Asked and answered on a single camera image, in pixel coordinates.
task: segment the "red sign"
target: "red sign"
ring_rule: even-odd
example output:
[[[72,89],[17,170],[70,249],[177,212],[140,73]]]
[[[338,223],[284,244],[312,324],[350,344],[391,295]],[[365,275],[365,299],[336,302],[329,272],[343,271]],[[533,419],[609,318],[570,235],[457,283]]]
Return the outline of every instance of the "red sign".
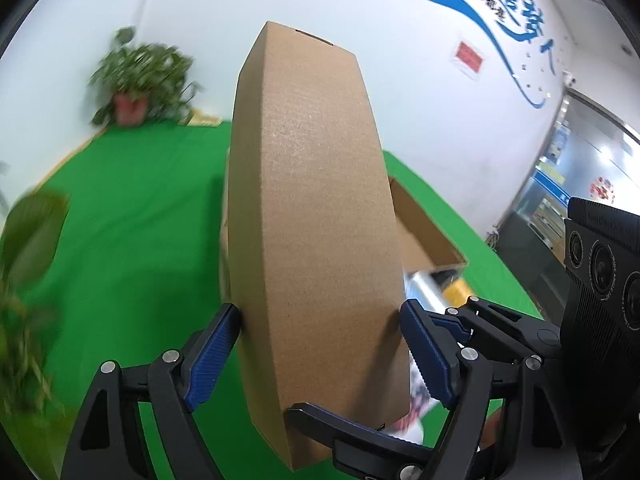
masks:
[[[482,58],[464,41],[460,41],[458,49],[456,50],[456,57],[467,65],[475,73],[480,72],[480,66],[482,65]]]

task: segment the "ceiling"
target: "ceiling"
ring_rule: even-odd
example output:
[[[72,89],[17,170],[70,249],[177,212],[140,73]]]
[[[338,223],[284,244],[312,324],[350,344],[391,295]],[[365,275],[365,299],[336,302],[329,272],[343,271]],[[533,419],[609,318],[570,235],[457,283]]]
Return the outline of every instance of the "ceiling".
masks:
[[[554,0],[574,42],[622,68],[640,74],[640,59],[601,0]],[[622,45],[628,47],[631,56]]]

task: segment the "open cardboard box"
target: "open cardboard box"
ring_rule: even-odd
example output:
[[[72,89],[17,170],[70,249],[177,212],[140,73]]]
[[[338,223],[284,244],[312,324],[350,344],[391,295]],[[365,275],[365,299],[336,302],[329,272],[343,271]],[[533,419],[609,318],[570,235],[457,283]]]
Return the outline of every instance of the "open cardboard box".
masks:
[[[459,278],[467,261],[409,192],[389,177],[396,214],[400,260],[407,275],[426,272],[444,289]]]

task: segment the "green table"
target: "green table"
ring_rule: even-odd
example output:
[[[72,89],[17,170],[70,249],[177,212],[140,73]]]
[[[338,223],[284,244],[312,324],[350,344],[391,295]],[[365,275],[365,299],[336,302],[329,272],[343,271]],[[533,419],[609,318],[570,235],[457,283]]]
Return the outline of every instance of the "green table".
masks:
[[[101,362],[150,362],[167,348],[179,348],[215,313],[229,138],[229,123],[112,128],[47,182],[47,188],[69,195],[70,211],[55,260],[26,299],[60,310],[45,343],[55,393],[67,406],[79,406]],[[464,221],[391,154],[385,153],[385,161],[469,259],[464,277],[476,293],[535,313],[514,277]],[[170,479],[150,406],[141,410],[158,478]],[[426,443],[437,435],[444,410],[433,413],[425,420]],[[195,418],[229,480],[293,476],[251,424],[235,352]],[[344,475],[325,461],[295,477]]]

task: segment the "camera lens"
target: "camera lens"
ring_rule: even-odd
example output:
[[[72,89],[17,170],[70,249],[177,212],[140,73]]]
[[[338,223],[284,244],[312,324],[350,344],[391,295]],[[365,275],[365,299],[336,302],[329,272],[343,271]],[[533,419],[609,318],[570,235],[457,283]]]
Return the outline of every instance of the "camera lens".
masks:
[[[640,328],[640,276],[626,282],[623,295],[626,322],[633,329]]]
[[[574,267],[578,267],[582,263],[582,241],[577,232],[571,233],[569,238],[569,257]]]
[[[613,259],[609,250],[597,244],[591,256],[591,281],[600,294],[606,294],[613,283]]]

